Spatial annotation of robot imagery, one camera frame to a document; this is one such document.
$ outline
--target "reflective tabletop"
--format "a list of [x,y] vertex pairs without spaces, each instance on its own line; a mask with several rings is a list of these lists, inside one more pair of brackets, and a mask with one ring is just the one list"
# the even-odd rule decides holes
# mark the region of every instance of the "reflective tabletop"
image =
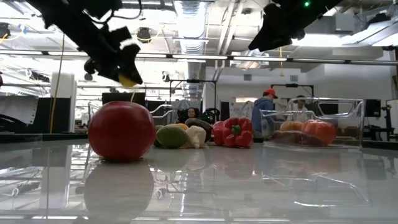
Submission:
[[0,145],[0,223],[398,223],[398,152],[152,149],[103,162],[86,140]]

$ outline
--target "yellow cable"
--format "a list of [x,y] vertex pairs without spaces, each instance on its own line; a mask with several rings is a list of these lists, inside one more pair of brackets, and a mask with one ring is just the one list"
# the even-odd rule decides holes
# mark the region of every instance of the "yellow cable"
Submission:
[[55,86],[54,101],[52,102],[52,108],[51,108],[50,134],[52,134],[52,128],[53,128],[53,122],[54,122],[55,104],[57,102],[57,93],[58,93],[58,86],[60,84],[60,76],[61,76],[62,59],[63,59],[63,51],[64,50],[65,50],[65,34],[62,37],[62,53],[61,53],[61,59],[60,59],[60,68],[58,70],[57,85]]
[[22,25],[22,26],[21,26],[21,33],[20,33],[18,36],[13,37],[13,38],[10,38],[10,39],[6,39],[6,37],[8,36],[8,34],[4,34],[4,36],[2,37],[2,39],[0,39],[0,44],[1,44],[3,41],[15,40],[15,39],[17,39],[17,38],[22,37],[22,36],[24,35],[24,29],[25,29],[25,25]]
[[0,39],[0,44],[6,39],[7,36],[8,34],[4,34],[4,36]]

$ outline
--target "green squash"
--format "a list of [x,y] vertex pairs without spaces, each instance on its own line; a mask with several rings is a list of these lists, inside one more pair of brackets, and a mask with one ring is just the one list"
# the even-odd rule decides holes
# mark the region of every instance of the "green squash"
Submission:
[[164,126],[156,132],[156,139],[167,149],[178,149],[188,141],[188,134],[176,126]]
[[[157,132],[160,128],[163,128],[163,127],[164,127],[163,125],[157,125],[157,126],[155,126],[156,132]],[[154,146],[155,146],[155,147],[162,147],[162,144],[161,144],[157,139],[155,139]]]

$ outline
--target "bell pepper stem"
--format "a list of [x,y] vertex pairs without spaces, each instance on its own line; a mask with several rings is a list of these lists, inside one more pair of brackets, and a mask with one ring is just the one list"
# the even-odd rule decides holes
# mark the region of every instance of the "bell pepper stem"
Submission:
[[242,131],[242,129],[239,125],[232,126],[232,133],[239,134],[241,131]]

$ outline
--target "clear plastic bin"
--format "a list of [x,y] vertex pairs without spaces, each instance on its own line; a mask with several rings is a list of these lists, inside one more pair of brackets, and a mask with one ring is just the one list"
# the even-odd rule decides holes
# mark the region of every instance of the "clear plastic bin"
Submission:
[[[307,110],[298,109],[304,104]],[[301,147],[360,147],[364,100],[294,98],[286,111],[261,110],[264,143]]]
[[175,124],[177,122],[177,109],[172,105],[163,104],[151,111],[155,125]]

